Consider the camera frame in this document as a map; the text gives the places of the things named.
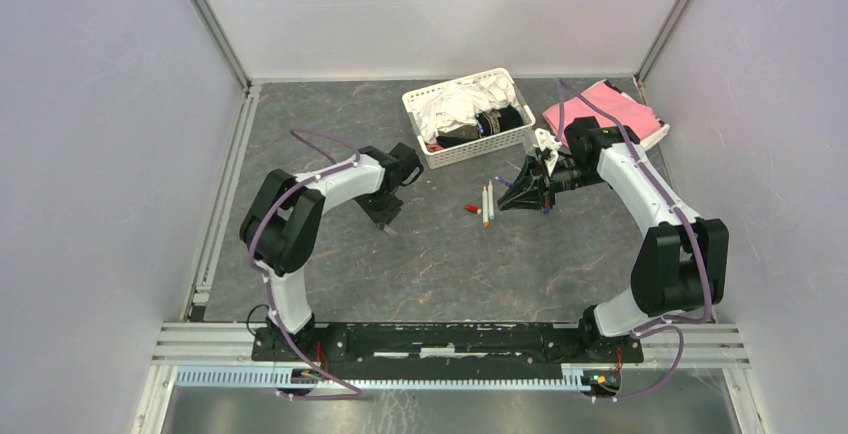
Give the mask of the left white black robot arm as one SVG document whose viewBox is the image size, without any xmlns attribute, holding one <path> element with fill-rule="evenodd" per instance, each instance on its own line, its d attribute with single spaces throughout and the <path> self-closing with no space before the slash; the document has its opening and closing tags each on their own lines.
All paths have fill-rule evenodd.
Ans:
<svg viewBox="0 0 848 434">
<path fill-rule="evenodd" d="M 306 359 L 314 348 L 314 313 L 305 287 L 324 214 L 356 203 L 379 229 L 400 214 L 396 192 L 423 172 L 415 151 L 397 144 L 384 152 L 367 146 L 323 170 L 269 173 L 239 230 L 249 266 L 262 278 L 268 296 L 267 323 L 275 346 L 290 361 Z"/>
</svg>

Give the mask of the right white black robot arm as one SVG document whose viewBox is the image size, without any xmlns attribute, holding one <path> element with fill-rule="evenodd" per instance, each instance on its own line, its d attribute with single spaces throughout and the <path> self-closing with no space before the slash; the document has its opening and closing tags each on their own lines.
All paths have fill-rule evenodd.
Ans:
<svg viewBox="0 0 848 434">
<path fill-rule="evenodd" d="M 626 125 L 577 118 L 563 141 L 545 129 L 524 139 L 518 177 L 497 201 L 500 210 L 548 210 L 558 194 L 605 184 L 621 199 L 643 239 L 628 286 L 587 309 L 577 336 L 580 354 L 602 362 L 625 335 L 672 323 L 705 323 L 724 295 L 729 231 L 689 207 L 648 160 Z"/>
</svg>

